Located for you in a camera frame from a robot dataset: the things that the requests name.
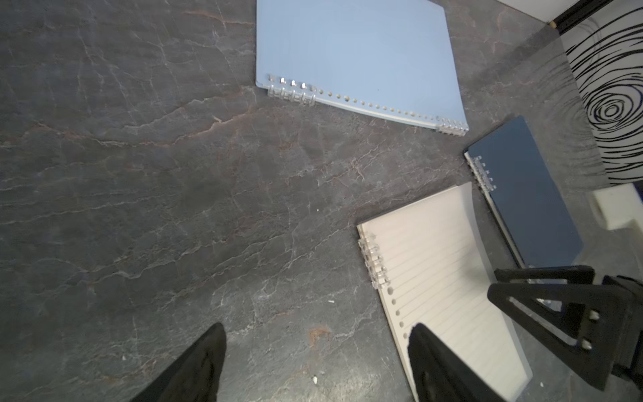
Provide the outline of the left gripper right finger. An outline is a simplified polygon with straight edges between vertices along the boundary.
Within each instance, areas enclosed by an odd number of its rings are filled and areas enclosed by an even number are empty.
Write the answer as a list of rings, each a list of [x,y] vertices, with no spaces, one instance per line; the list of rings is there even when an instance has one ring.
[[[408,354],[419,401],[502,400],[422,323],[411,330]]]

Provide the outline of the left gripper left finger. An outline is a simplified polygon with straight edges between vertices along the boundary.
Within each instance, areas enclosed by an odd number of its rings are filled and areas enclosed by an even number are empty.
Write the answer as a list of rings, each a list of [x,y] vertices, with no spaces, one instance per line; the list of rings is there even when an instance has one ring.
[[[226,349],[224,325],[215,323],[132,401],[216,401]]]

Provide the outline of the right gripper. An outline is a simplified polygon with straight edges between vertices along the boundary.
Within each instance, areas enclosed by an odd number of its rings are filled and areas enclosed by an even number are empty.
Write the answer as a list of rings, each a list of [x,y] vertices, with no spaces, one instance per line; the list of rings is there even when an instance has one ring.
[[[557,280],[569,284],[497,283],[487,297],[509,318],[597,390],[609,377],[642,391],[642,282],[605,276],[591,285],[590,266],[495,270],[499,282]]]

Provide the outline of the white lined spiral notebook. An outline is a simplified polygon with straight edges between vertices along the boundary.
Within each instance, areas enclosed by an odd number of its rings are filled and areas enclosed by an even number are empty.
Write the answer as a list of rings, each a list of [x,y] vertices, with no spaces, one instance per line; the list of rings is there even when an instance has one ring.
[[[421,323],[506,401],[532,370],[512,321],[487,298],[495,277],[477,226],[472,184],[453,186],[357,226],[408,382]]]

